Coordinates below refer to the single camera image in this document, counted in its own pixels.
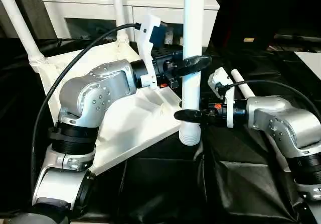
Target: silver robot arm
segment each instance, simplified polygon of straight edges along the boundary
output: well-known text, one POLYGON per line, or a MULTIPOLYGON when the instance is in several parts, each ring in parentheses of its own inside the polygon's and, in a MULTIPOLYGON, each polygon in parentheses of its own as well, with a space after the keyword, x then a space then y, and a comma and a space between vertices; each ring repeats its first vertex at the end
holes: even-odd
POLYGON ((65 224, 71 211, 75 215, 83 212, 94 179, 88 169, 94 160, 99 126, 113 102, 135 93, 133 69, 126 60, 102 64, 64 84, 33 206, 11 223, 65 224))
POLYGON ((232 81, 223 68, 210 75, 208 85, 223 103, 207 102, 202 111, 181 110, 175 118, 235 128, 247 124, 270 135, 292 172, 299 195, 321 224, 321 124, 309 111, 295 108, 281 97, 234 100, 234 88, 220 91, 232 81))

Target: black fabric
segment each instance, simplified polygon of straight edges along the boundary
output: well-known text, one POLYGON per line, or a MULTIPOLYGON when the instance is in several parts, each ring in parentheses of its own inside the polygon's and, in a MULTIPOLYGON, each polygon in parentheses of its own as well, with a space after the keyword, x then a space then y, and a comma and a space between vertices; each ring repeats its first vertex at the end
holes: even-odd
MULTIPOLYGON (((32 127, 44 98, 40 79, 17 41, 0 42, 0 127, 2 190, 0 217, 12 216, 30 204, 29 163, 32 127)), ((87 41, 39 43, 46 56, 78 50, 87 41)), ((224 66, 238 68, 245 79, 288 83, 321 103, 320 81, 293 53, 208 51, 213 63, 202 72, 201 95, 213 97, 208 75, 224 66)), ((254 85, 257 95, 280 94, 295 106, 300 99, 280 87, 254 85)), ((236 89, 236 98, 241 94, 236 89)), ((37 138, 41 166, 49 144, 49 111, 37 138)), ((290 173, 284 173, 266 137, 242 126, 202 126, 202 144, 184 146, 178 133, 99 175, 80 221, 101 223, 312 223, 298 198, 290 173)))

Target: white drawer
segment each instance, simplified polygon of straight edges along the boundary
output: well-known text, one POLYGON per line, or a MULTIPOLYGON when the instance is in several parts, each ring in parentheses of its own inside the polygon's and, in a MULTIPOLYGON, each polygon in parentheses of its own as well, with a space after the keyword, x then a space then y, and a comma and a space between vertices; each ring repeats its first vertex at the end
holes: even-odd
MULTIPOLYGON (((44 2, 58 38, 70 38, 65 18, 115 20, 113 5, 44 2)), ((132 7, 124 6, 125 22, 133 23, 132 7)), ((130 41, 134 41, 134 29, 126 29, 130 41)))
MULTIPOLYGON (((133 7, 134 22, 142 22, 144 16, 149 13, 160 17, 166 23, 184 23, 184 9, 175 8, 152 8, 152 7, 133 7)), ((211 38, 213 26, 215 23, 217 11, 204 10, 204 24, 203 24, 203 47, 207 47, 211 38)), ((135 31, 135 38, 138 37, 138 31, 135 31)))

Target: black cable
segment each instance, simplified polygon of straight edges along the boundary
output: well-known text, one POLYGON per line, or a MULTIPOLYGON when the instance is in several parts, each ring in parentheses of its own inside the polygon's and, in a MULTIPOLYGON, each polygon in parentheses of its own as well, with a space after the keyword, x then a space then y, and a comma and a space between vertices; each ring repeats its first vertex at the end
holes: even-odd
POLYGON ((101 41, 102 39, 104 39, 105 37, 107 37, 108 35, 110 35, 113 32, 117 32, 119 30, 122 29, 126 29, 126 28, 130 28, 130 27, 134 27, 136 29, 140 29, 140 24, 138 23, 133 23, 133 24, 125 24, 119 27, 116 27, 108 32, 106 32, 105 34, 103 34, 102 36, 98 37, 96 40, 94 40, 92 43, 90 43, 84 50, 82 50, 69 64, 68 66, 62 71, 62 73, 58 76, 58 78, 56 79, 56 81, 54 82, 54 84, 52 85, 52 87, 49 89, 36 118, 36 122, 34 125, 34 131, 33 131, 33 136, 32 136, 32 146, 31 146, 31 193, 34 192, 34 188, 35 188, 35 182, 36 182, 36 153, 35 153, 35 145, 36 145, 36 137, 37 137, 37 130, 38 130, 38 126, 39 126, 39 122, 43 116, 44 110, 48 104, 48 101, 50 99, 50 97, 52 96, 52 94, 54 93, 55 89, 57 88, 57 86, 59 85, 59 83, 61 82, 61 80, 64 78, 64 76, 67 74, 67 72, 76 64, 76 62, 79 61, 79 59, 85 55, 93 46, 95 46, 99 41, 101 41))
POLYGON ((314 105, 314 103, 310 99, 308 99, 307 96, 305 96, 303 93, 301 93, 299 90, 296 90, 295 88, 293 88, 293 87, 291 87, 289 85, 286 85, 284 83, 276 82, 276 81, 272 81, 272 80, 263 80, 263 79, 262 80, 246 80, 246 81, 241 81, 241 82, 235 82, 233 84, 224 86, 222 88, 226 92, 227 90, 229 90, 232 87, 236 87, 236 86, 239 86, 239 85, 242 85, 242 84, 249 84, 249 83, 271 83, 271 84, 279 85, 281 87, 284 87, 284 88, 287 88, 287 89, 291 90, 292 92, 294 92, 295 94, 299 95, 301 98, 304 99, 304 101, 308 104, 308 106, 310 106, 313 109, 315 116, 321 122, 320 112, 317 109, 317 107, 314 105))

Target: white pipe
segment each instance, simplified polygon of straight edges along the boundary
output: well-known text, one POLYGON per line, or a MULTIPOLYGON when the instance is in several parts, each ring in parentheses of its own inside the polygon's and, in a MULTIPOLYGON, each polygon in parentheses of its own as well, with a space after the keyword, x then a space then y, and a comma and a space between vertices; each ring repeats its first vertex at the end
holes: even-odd
MULTIPOLYGON (((183 59, 202 54, 204 0, 184 0, 183 59)), ((201 72, 183 77, 182 108, 199 109, 201 72)), ((182 122, 180 141, 195 145, 201 139, 199 124, 182 122)))
MULTIPOLYGON (((237 69, 233 69, 231 71, 231 74, 232 74, 235 82, 244 81, 244 78, 242 77, 242 75, 239 73, 239 71, 237 69)), ((252 89, 250 89, 249 85, 242 84, 242 85, 239 85, 238 87, 241 90, 241 92, 245 98, 255 97, 255 94, 253 93, 252 89)))
MULTIPOLYGON (((231 71, 231 74, 232 74, 232 77, 234 78, 235 82, 244 81, 244 78, 242 77, 242 75, 239 73, 239 71, 237 69, 233 69, 231 71)), ((242 84, 242 85, 239 85, 238 87, 241 90, 241 92, 245 98, 255 97, 255 94, 253 93, 252 89, 250 89, 250 87, 247 84, 242 84)), ((286 158, 282 155, 281 151, 279 150, 278 146, 276 145, 275 140, 268 134, 266 134, 266 137, 268 138, 271 146, 273 147, 273 149, 275 151, 276 159, 277 159, 279 165, 281 166, 281 168, 286 172, 290 171, 289 166, 286 161, 286 158)))
POLYGON ((39 51, 27 25, 22 17, 15 0, 1 0, 5 10, 13 24, 17 35, 19 36, 27 54, 29 63, 35 72, 38 72, 37 66, 46 62, 44 55, 39 51))
MULTIPOLYGON (((121 26, 125 24, 125 15, 124 15, 124 6, 122 0, 114 0, 115 7, 115 16, 116 16, 116 25, 121 26)), ((129 43, 129 38, 126 33, 126 29, 120 30, 117 32, 117 43, 118 45, 129 43)))

